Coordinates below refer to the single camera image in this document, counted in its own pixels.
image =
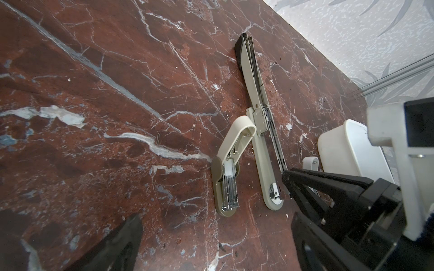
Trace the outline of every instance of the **white plastic container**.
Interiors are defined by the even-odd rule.
[[[393,181],[389,165],[380,147],[371,145],[368,128],[354,120],[327,131],[318,138],[318,151],[324,172],[383,178]]]

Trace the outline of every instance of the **red marble surface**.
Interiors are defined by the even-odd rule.
[[[0,0],[0,264],[64,269],[138,212],[136,270],[299,270],[298,207],[266,208],[251,146],[240,208],[214,208],[210,158],[250,106],[242,32],[289,167],[364,122],[357,87],[260,0]]]

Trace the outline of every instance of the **gray leaf pattern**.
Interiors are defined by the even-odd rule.
[[[377,78],[375,75],[373,75],[371,72],[368,72],[368,71],[365,71],[365,72],[366,72],[369,76],[371,76],[372,79],[374,79],[374,82],[378,80],[378,78]]]
[[[386,28],[386,30],[384,30],[379,36],[383,35],[387,31],[392,29],[392,27],[394,27],[402,19],[402,17],[404,17],[408,9],[410,8],[412,2],[413,0],[405,0],[404,4],[402,5],[401,9],[398,12],[398,15],[395,17],[392,23]]]
[[[303,4],[306,3],[310,0],[281,0],[279,2],[276,3],[276,5],[274,6],[274,11],[279,11],[280,9],[289,6],[289,7],[295,7],[298,6],[299,4]]]
[[[370,84],[370,83],[363,82],[359,78],[354,78],[354,77],[349,77],[349,78],[351,79],[351,81],[353,81],[354,83],[356,83],[359,87],[364,87],[364,86]]]
[[[401,94],[403,94],[404,92],[406,92],[407,90],[409,90],[412,86],[414,86],[415,84],[417,84],[420,80],[422,80],[428,73],[429,71],[425,71],[422,72],[418,75],[415,75],[413,78],[411,78],[410,80],[400,84],[397,88],[395,88],[394,90],[392,90],[390,93],[388,93],[386,95],[386,97],[383,98],[384,101],[388,101],[390,98],[396,97],[396,96],[400,96]]]
[[[333,5],[337,5],[340,4],[342,2],[345,2],[346,0],[334,0],[332,2],[330,2],[329,6],[333,6]]]
[[[368,8],[367,9],[365,9],[365,11],[364,12],[362,12],[360,15],[363,15],[363,14],[365,14],[365,13],[367,13],[373,6],[375,6],[375,4],[376,3],[378,3],[380,0],[374,0],[373,2],[372,2],[372,4],[370,5],[370,6],[368,6]]]
[[[368,95],[365,98],[366,98],[366,104],[368,105],[368,107],[371,107],[374,105],[374,103],[375,103],[375,96],[374,95]]]
[[[434,76],[430,79],[427,85],[422,89],[417,98],[424,98],[431,90],[434,89]]]
[[[383,73],[381,74],[381,78],[384,78],[389,75],[390,62],[387,64],[386,68],[384,68]]]
[[[424,6],[427,9],[428,13],[431,16],[431,19],[434,20],[434,1],[433,0],[425,0]]]

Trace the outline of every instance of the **floral wallpaper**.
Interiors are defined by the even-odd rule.
[[[434,53],[434,0],[264,1],[360,87]]]

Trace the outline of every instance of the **beige stapler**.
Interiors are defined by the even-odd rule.
[[[241,34],[235,44],[235,54],[237,55],[238,66],[243,73],[247,92],[252,102],[252,107],[247,108],[247,116],[250,117],[257,128],[252,143],[264,202],[269,209],[276,211],[282,207],[283,201],[271,164],[271,157],[266,144],[267,139],[271,139],[272,141],[280,173],[288,170],[288,168],[277,136],[273,114],[271,113],[256,61],[256,53],[251,36],[246,33]]]
[[[248,116],[238,117],[211,163],[214,200],[217,212],[232,216],[238,207],[235,177],[240,173],[238,160],[256,133],[256,126]]]

